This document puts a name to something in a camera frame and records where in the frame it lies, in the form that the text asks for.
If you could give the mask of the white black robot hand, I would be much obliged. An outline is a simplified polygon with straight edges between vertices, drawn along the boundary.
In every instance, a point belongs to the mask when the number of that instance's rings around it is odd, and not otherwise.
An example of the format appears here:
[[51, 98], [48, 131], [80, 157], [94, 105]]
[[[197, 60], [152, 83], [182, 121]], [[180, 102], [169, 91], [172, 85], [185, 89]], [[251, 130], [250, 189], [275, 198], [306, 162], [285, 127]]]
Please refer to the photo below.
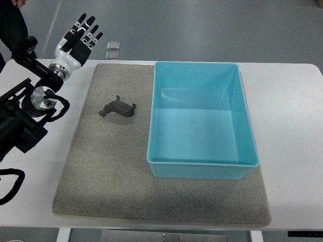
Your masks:
[[84, 13], [68, 30], [55, 48], [55, 58], [49, 69], [64, 81], [69, 79], [74, 70], [80, 69], [87, 62], [92, 49], [103, 36], [99, 26], [93, 23], [95, 17]]

